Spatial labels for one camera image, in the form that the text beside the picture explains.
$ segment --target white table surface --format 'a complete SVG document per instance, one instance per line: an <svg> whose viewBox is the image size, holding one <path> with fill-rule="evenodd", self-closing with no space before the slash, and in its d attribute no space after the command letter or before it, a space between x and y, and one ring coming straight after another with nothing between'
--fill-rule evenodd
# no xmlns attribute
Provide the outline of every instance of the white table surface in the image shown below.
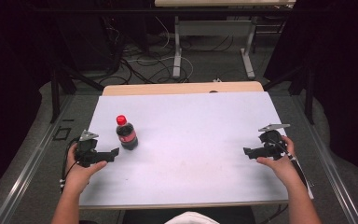
<svg viewBox="0 0 358 224"><path fill-rule="evenodd" d="M117 139L120 114L137 132L133 151ZM267 92L101 96L89 131L100 135L98 151L120 152L91 178L80 207L287 202L282 182L242 149L262 147L258 129L270 123L281 122Z"/></svg>
<svg viewBox="0 0 358 224"><path fill-rule="evenodd" d="M157 7L241 7L293 5L296 0L156 0Z"/></svg>

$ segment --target coca-cola bottle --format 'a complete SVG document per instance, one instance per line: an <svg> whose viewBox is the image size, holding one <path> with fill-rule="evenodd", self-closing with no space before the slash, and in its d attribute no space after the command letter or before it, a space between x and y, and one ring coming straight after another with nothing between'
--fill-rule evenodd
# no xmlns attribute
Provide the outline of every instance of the coca-cola bottle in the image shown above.
<svg viewBox="0 0 358 224"><path fill-rule="evenodd" d="M126 149L133 150L136 146L138 146L138 138L132 124L127 122L124 115L117 116L116 121L116 133L121 145Z"/></svg>

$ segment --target table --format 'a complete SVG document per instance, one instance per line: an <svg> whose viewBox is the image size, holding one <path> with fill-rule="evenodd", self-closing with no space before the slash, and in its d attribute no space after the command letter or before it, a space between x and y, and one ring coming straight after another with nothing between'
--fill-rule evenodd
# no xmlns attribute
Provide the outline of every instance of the table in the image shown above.
<svg viewBox="0 0 358 224"><path fill-rule="evenodd" d="M156 0L157 7L255 7L293 5L296 0ZM249 52L255 35L257 17L250 21L180 21L175 17L175 57L173 77L180 76L182 50L181 35L240 35L247 36L245 48L241 49L243 64L249 79L255 79Z"/></svg>
<svg viewBox="0 0 358 224"><path fill-rule="evenodd" d="M257 130L280 123L262 90L258 82L106 87L89 126L100 135L96 149L120 147L118 114L134 125L139 145L121 147L115 162L91 178L80 207L287 203L282 182L242 150L262 147Z"/></svg>

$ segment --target red bottle label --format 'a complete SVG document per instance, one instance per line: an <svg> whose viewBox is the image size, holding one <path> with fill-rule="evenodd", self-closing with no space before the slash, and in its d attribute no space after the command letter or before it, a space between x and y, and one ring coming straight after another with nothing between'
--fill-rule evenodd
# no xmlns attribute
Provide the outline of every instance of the red bottle label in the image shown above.
<svg viewBox="0 0 358 224"><path fill-rule="evenodd" d="M121 135L119 135L119 136L118 136L118 139L120 140L120 142L127 143L127 142L132 141L135 137L136 137L136 133L135 133L135 131L132 131L132 132L131 132L129 135L127 135L127 136L121 136Z"/></svg>

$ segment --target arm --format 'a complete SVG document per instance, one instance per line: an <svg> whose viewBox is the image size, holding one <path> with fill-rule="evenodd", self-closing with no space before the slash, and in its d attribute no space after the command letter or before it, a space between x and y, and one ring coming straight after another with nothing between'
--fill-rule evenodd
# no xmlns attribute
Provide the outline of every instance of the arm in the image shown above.
<svg viewBox="0 0 358 224"><path fill-rule="evenodd" d="M288 137L282 139L287 143L287 150L295 155L295 145ZM308 190L304 187L295 167L285 155L277 161L259 157L257 162L267 165L280 178L289 195L289 220L291 224L322 223L313 206Z"/></svg>
<svg viewBox="0 0 358 224"><path fill-rule="evenodd" d="M75 164L75 150L76 144L71 146L68 152L66 172L69 173L51 223L79 223L78 205L80 194L88 185L91 176L103 169L107 164L106 161L100 161L88 168L77 165Z"/></svg>

